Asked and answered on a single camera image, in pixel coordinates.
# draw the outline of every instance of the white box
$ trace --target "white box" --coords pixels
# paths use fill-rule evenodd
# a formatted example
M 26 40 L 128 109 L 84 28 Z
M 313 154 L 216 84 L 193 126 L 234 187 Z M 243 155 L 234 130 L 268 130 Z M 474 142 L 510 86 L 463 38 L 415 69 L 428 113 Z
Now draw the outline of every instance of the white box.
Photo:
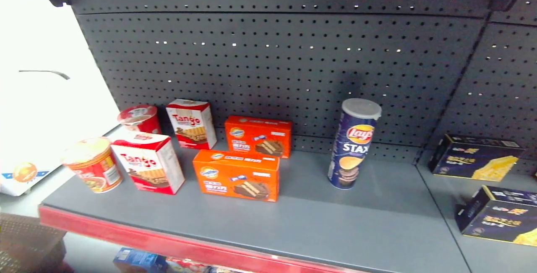
M 176 99 L 166 111 L 181 147 L 211 149 L 216 144 L 208 102 Z
M 174 195 L 185 181 L 167 135 L 126 132 L 112 143 L 112 150 L 140 190 Z

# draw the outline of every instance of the orange box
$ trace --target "orange box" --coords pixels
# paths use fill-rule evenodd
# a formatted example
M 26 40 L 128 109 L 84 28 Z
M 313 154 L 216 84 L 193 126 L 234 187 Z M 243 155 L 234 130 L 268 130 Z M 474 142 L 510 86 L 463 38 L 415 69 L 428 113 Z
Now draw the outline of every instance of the orange box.
M 292 122 L 229 116 L 225 125 L 230 151 L 290 156 Z
M 278 200 L 279 158 L 202 149 L 193 164 L 203 193 L 267 202 Z

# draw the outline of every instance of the lay's stax can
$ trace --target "lay's stax can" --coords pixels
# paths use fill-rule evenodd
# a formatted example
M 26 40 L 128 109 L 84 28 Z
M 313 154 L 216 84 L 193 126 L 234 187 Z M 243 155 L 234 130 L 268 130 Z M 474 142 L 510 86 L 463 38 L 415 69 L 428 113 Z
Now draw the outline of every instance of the lay's stax can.
M 339 189 L 351 189 L 360 163 L 368 154 L 380 118 L 380 105 L 366 99 L 347 99 L 341 106 L 341 119 L 328 170 L 330 183 Z

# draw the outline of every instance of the cup lid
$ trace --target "cup lid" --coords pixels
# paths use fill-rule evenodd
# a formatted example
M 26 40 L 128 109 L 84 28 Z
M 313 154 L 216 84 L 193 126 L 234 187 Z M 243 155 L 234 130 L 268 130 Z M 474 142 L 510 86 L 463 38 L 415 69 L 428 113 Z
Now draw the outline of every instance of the cup lid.
M 377 103 L 360 98 L 347 99 L 343 101 L 341 108 L 345 113 L 360 119 L 378 120 L 382 113 L 382 108 Z
M 110 148 L 110 140 L 105 137 L 78 141 L 63 152 L 64 165 L 81 164 L 95 159 Z
M 149 119 L 152 116 L 155 116 L 156 114 L 157 114 L 157 107 L 154 107 L 153 105 L 149 105 L 149 104 L 137 105 L 135 107 L 129 107 L 128 109 L 121 111 L 121 113 L 117 115 L 117 121 L 121 124 L 141 122 L 141 121 Z M 133 122 L 129 122 L 131 118 L 137 118 L 137 117 L 146 117 L 146 118 L 133 120 Z

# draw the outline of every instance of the red shelf edge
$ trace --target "red shelf edge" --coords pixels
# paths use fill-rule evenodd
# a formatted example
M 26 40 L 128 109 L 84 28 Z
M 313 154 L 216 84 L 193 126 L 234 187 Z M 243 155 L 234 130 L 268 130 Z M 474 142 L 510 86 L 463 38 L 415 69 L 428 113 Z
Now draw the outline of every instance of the red shelf edge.
M 255 273 L 365 273 L 90 218 L 45 205 L 41 224 L 138 250 Z

